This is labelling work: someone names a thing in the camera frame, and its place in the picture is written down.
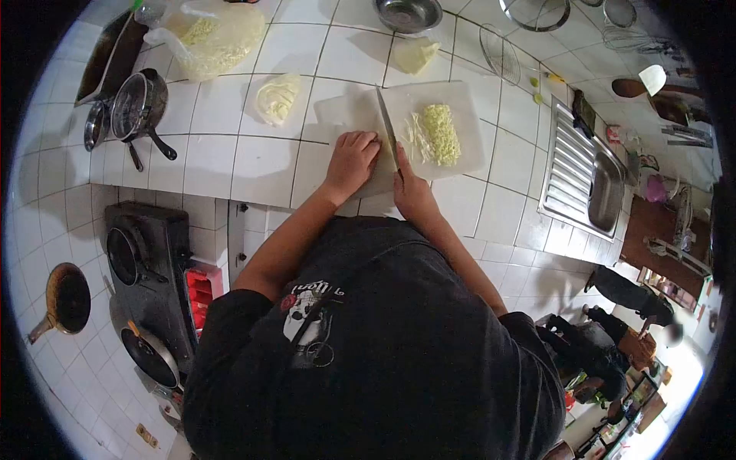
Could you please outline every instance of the hand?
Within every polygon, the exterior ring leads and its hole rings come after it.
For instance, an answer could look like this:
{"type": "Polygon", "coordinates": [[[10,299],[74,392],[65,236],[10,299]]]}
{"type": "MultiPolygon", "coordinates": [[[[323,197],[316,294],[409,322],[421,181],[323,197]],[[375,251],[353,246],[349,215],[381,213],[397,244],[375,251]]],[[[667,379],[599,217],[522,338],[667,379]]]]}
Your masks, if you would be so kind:
{"type": "Polygon", "coordinates": [[[335,145],[322,187],[337,206],[369,179],[378,161],[381,141],[375,132],[343,132],[335,145]]]}
{"type": "Polygon", "coordinates": [[[426,228],[442,218],[437,201],[427,181],[414,175],[400,142],[396,143],[396,153],[403,180],[398,172],[394,173],[394,203],[404,219],[419,229],[426,228]]]}

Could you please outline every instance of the saucepan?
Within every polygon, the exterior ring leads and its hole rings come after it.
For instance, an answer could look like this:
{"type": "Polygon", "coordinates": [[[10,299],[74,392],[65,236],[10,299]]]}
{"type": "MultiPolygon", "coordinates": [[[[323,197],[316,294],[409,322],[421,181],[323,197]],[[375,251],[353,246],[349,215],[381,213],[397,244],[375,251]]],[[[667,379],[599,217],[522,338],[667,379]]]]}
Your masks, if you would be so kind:
{"type": "Polygon", "coordinates": [[[156,147],[169,160],[177,159],[176,150],[166,145],[156,134],[169,101],[166,81],[152,68],[145,68],[128,77],[120,87],[110,115],[110,128],[119,141],[128,145],[135,168],[143,171],[143,163],[132,145],[134,139],[151,136],[156,147]]]}

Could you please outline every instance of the cloth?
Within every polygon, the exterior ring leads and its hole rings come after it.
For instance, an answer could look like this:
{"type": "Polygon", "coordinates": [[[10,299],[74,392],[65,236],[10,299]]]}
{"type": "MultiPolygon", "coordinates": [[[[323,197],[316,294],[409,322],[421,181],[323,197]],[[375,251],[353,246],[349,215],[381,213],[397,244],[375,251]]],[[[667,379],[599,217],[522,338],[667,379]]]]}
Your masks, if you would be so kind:
{"type": "Polygon", "coordinates": [[[644,286],[638,286],[604,266],[597,266],[590,282],[608,300],[636,311],[641,319],[657,316],[654,324],[667,326],[674,323],[675,312],[667,300],[660,299],[644,286]]]}
{"type": "Polygon", "coordinates": [[[275,305],[244,290],[212,302],[183,423],[201,459],[538,459],[564,417],[528,316],[496,318],[409,224],[351,218],[275,305]]]}

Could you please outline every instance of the stainless steel bowl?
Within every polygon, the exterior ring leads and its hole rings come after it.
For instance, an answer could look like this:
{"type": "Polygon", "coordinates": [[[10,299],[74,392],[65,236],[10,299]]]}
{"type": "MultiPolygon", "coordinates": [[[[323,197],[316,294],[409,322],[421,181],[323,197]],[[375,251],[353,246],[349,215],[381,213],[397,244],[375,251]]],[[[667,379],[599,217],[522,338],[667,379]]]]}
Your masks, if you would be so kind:
{"type": "Polygon", "coordinates": [[[381,22],[402,34],[416,34],[435,27],[442,20],[437,0],[373,0],[381,22]]]}

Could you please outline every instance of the black frying pan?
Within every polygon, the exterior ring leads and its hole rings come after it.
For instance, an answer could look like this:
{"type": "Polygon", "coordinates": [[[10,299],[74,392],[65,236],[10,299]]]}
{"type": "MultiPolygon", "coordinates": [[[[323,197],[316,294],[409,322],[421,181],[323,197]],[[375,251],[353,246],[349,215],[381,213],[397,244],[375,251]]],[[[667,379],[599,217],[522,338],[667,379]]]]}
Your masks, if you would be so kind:
{"type": "Polygon", "coordinates": [[[64,334],[76,334],[90,317],[90,289],[82,270],[73,263],[60,263],[46,283],[46,315],[28,334],[31,344],[43,333],[57,328],[64,334]]]}
{"type": "Polygon", "coordinates": [[[149,135],[156,147],[169,160],[177,159],[176,150],[158,137],[156,126],[161,121],[169,101],[166,81],[152,68],[145,68],[128,77],[120,87],[110,114],[113,135],[128,145],[135,168],[143,171],[143,164],[132,145],[142,135],[149,135]]]}

